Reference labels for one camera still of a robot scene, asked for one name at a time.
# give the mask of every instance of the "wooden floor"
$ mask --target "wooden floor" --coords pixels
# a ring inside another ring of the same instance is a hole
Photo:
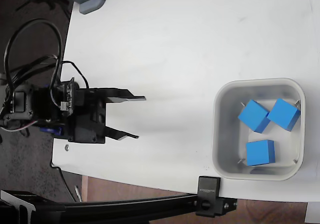
[[[158,189],[143,188],[115,183],[95,178],[84,178],[82,197],[84,201],[115,201],[153,198],[179,193]],[[215,219],[186,214],[151,222],[152,224],[303,224],[305,223],[306,203],[277,203],[238,200],[238,208],[225,216]]]

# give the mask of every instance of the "wire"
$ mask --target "wire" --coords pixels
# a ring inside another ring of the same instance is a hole
[[[40,74],[40,73],[43,73],[43,72],[46,72],[52,68],[54,68],[56,65],[53,63],[53,64],[49,64],[45,67],[42,67],[42,68],[38,68],[38,69],[35,69],[33,70],[32,72],[29,72],[27,73],[26,75],[22,76],[19,80],[17,80],[15,83],[14,83],[14,86],[15,87],[18,87],[19,85],[21,85],[23,82],[27,81],[28,79],[30,79],[31,77],[37,75],[37,74]]]
[[[50,89],[50,97],[51,97],[51,100],[52,100],[53,104],[60,109],[61,106],[57,104],[57,102],[56,102],[56,100],[54,98],[54,95],[52,94],[52,89]]]
[[[21,67],[21,69],[16,73],[16,75],[13,77],[13,83],[15,83],[15,81],[19,78],[21,78],[24,74],[26,74],[27,72],[29,72],[31,69],[33,69],[35,66],[40,65],[40,64],[44,64],[43,62],[46,61],[47,59],[55,59],[55,61],[57,61],[58,57],[55,55],[46,55],[43,56],[41,58],[36,59],[35,61],[33,61],[32,63],[23,65]]]
[[[78,69],[78,67],[71,61],[62,61],[62,64],[64,64],[64,63],[70,63],[76,69],[76,71],[81,75],[81,77],[83,78],[86,88],[89,88],[89,83],[88,83],[87,79],[84,77],[84,75]]]
[[[77,202],[76,199],[75,199],[75,197],[74,197],[73,194],[71,193],[70,188],[69,188],[68,185],[67,185],[67,182],[66,182],[66,180],[65,180],[65,177],[64,177],[64,174],[62,173],[61,168],[58,167],[58,166],[53,166],[53,165],[54,165],[54,164],[52,163],[52,158],[51,158],[50,167],[51,167],[52,169],[58,169],[58,170],[59,170],[61,179],[62,179],[62,181],[63,181],[63,184],[65,185],[66,190],[68,191],[68,193],[69,193],[70,197],[72,198],[72,200],[73,200],[74,202]]]
[[[17,129],[7,129],[7,128],[4,128],[4,127],[0,127],[2,130],[5,130],[7,132],[18,132],[18,131],[21,131],[23,129],[26,129],[30,126],[32,126],[33,124],[37,123],[38,121],[32,121],[26,125],[24,125],[23,127],[20,127],[20,128],[17,128]]]
[[[9,97],[6,101],[6,105],[9,105],[11,99],[12,99],[12,96],[13,96],[13,93],[14,93],[14,83],[13,83],[13,80],[11,78],[11,75],[10,75],[10,70],[9,70],[9,54],[10,54],[10,51],[11,51],[11,48],[12,48],[12,45],[13,43],[15,42],[15,40],[17,39],[17,37],[24,31],[26,30],[27,28],[37,24],[37,23],[43,23],[43,24],[46,24],[47,26],[49,26],[55,33],[57,39],[58,39],[58,53],[57,53],[57,61],[56,61],[56,64],[55,64],[55,70],[53,72],[53,75],[52,75],[52,79],[51,79],[51,83],[50,83],[50,92],[51,90],[53,89],[53,86],[56,82],[56,78],[57,78],[57,75],[58,75],[58,70],[59,70],[59,66],[61,64],[61,60],[62,60],[62,38],[61,38],[61,34],[58,30],[58,28],[50,21],[46,20],[46,19],[33,19],[25,24],[23,24],[14,34],[13,36],[11,37],[11,39],[9,40],[7,46],[6,46],[6,49],[4,51],[4,61],[3,61],[3,65],[4,65],[4,72],[5,72],[5,76],[7,78],[7,82],[8,82],[8,87],[9,87]]]
[[[30,137],[29,128],[26,128],[26,129],[25,129],[25,133],[23,132],[23,130],[20,130],[19,132],[20,132],[20,134],[21,134],[22,136],[24,136],[25,138]]]

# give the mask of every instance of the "metal pin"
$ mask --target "metal pin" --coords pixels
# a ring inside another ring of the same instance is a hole
[[[246,160],[245,158],[240,159],[240,160],[238,161],[238,164],[239,164],[239,163],[243,163],[245,160]]]
[[[79,198],[79,201],[82,203],[82,198],[81,198],[81,194],[80,194],[78,186],[74,186],[74,190],[75,190],[75,194]]]
[[[298,108],[298,107],[300,106],[300,100],[297,100],[297,101],[295,102],[294,106]]]

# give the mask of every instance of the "black device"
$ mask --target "black device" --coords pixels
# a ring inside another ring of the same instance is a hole
[[[6,96],[6,81],[2,83],[0,106]],[[60,100],[60,108],[53,104],[49,87],[36,87],[27,82],[19,85],[13,93],[9,112],[1,120],[3,126],[32,122],[33,126],[52,133],[55,138],[77,143],[105,143],[105,137],[116,140],[138,138],[106,127],[105,108],[106,103],[145,100],[144,96],[134,96],[127,89],[79,88],[74,79],[55,85],[53,95]]]
[[[143,200],[55,203],[29,192],[1,191],[0,215],[12,224],[147,224],[195,212],[214,218],[237,209],[237,199],[220,198],[220,178],[199,177],[198,194]]]
[[[45,55],[37,60],[9,69],[9,55],[14,41],[25,29],[35,24],[49,26],[58,39],[58,54]],[[0,127],[8,132],[22,131],[29,126],[54,137],[77,143],[105,143],[105,137],[120,140],[138,138],[124,131],[106,127],[106,103],[145,100],[127,89],[89,88],[80,70],[71,61],[62,61],[62,39],[57,27],[45,19],[34,19],[22,25],[8,42],[4,53],[5,74],[0,77]],[[84,79],[86,88],[79,88],[74,78],[61,82],[58,73],[62,65],[71,64]],[[54,68],[50,85],[37,87],[28,80]]]

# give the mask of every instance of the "dark carpet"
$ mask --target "dark carpet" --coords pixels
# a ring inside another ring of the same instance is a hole
[[[0,0],[0,57],[14,31],[26,21],[46,18],[59,28],[65,43],[69,19],[57,5],[50,10],[46,3],[30,3],[16,11],[25,0]],[[26,30],[17,40],[10,55],[10,67],[17,67],[46,54],[57,54],[57,41],[52,31],[41,24]],[[3,72],[0,58],[0,72]],[[31,82],[47,85],[52,71],[42,73]],[[0,145],[0,190],[29,191],[53,201],[71,202],[58,170],[49,167],[53,139],[50,135],[30,128],[30,137],[0,130],[3,143]],[[74,185],[81,188],[81,176],[64,172],[73,193]]]

